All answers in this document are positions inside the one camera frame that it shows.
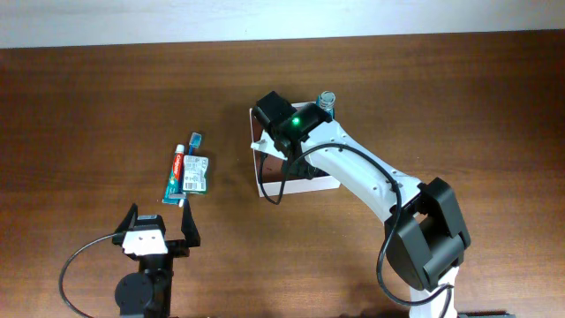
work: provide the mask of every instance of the red label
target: red label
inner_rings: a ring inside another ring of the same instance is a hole
[[[180,166],[182,165],[183,161],[183,154],[176,154],[175,155],[175,162],[173,163],[173,174],[175,175],[175,179],[180,179]]]

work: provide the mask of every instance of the white box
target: white box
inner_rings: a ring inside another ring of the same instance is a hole
[[[298,103],[293,103],[292,106],[295,108],[300,108],[308,103],[309,102],[298,102]],[[251,141],[252,142],[259,141],[263,129],[261,128],[257,120],[253,118],[251,109],[249,109],[249,121],[251,123]],[[253,149],[252,152],[253,152],[253,165],[255,167],[255,182],[257,183],[257,192],[259,193],[259,197],[262,197],[263,193],[260,190],[259,180],[257,178],[259,173],[258,162],[260,158],[260,152]],[[280,173],[280,180],[273,182],[263,182],[263,188],[265,189],[265,193],[268,196],[278,195],[279,191],[281,190],[282,181],[283,181],[283,174]],[[304,193],[310,191],[336,189],[339,187],[340,184],[341,183],[332,176],[317,177],[317,178],[313,178],[312,180],[308,180],[306,178],[298,178],[298,179],[288,180],[284,185],[284,191],[282,193],[284,194]]]

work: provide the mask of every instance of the black mount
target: black mount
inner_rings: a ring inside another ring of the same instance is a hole
[[[297,111],[274,91],[257,101],[252,115],[275,142],[275,148],[289,158],[289,163],[292,163],[293,157],[302,154],[300,142],[308,139],[312,129],[333,120],[331,115],[314,103]]]
[[[159,229],[165,236],[165,224],[161,216],[138,217],[138,206],[134,203],[124,220],[116,228],[112,243],[121,246],[124,243],[126,231],[143,231]],[[188,257],[189,247],[200,246],[200,235],[188,200],[183,206],[181,232],[185,239],[165,241],[169,250],[166,254],[150,254],[128,257],[139,261],[137,273],[131,273],[117,284],[115,299],[120,307],[120,317],[123,318],[167,318],[170,316],[170,292],[173,278],[173,260],[178,257]]]
[[[440,178],[418,186],[420,194],[404,205],[396,234],[387,250],[387,259],[396,274],[412,288],[432,291],[439,279],[463,263],[463,252],[471,236],[463,220],[456,195]],[[395,220],[385,222],[388,235]],[[426,215],[418,224],[416,212]]]

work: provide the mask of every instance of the cardboard box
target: cardboard box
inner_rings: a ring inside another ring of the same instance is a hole
[[[300,108],[308,103],[309,102],[293,103],[292,106],[295,108]],[[249,120],[251,122],[251,139],[252,142],[256,142],[260,140],[263,128],[261,127],[259,122],[255,118],[253,118],[251,111],[252,110],[249,109]],[[257,179],[259,173],[260,152],[253,149],[252,152],[253,163],[255,165],[255,182],[257,183],[257,191],[259,193],[259,197],[262,197],[263,193],[260,190],[259,180]],[[263,187],[265,188],[265,193],[268,196],[276,196],[279,194],[281,183],[284,179],[284,174],[281,172],[282,166],[283,160],[271,155],[267,158],[263,165]],[[310,191],[336,189],[340,184],[341,183],[332,176],[317,177],[313,178],[312,180],[290,176],[290,179],[287,180],[286,184],[284,185],[283,193],[304,193]]]

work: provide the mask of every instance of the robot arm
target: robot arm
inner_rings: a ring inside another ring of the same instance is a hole
[[[183,206],[181,232],[185,239],[165,240],[161,216],[138,216],[133,204],[117,227],[112,243],[121,246],[139,270],[117,284],[115,299],[123,318],[163,318],[170,316],[173,260],[188,257],[190,247],[200,246],[200,235],[189,202]]]
[[[324,170],[357,195],[385,224],[388,236],[394,226],[396,194],[389,180],[365,158],[340,149],[336,144],[354,148],[375,161],[400,188],[402,196],[400,221],[387,250],[388,261],[395,272],[411,287],[412,301],[426,299],[439,286],[455,282],[463,252],[471,243],[455,193],[443,180],[428,185],[383,162],[356,141],[324,110],[314,104],[296,111],[275,92],[263,97],[252,110],[270,138],[276,151],[294,163],[302,154],[305,161]],[[418,223],[414,216],[426,215]],[[430,303],[411,309],[411,317],[437,317],[445,302],[445,293]],[[456,317],[453,298],[444,317]]]

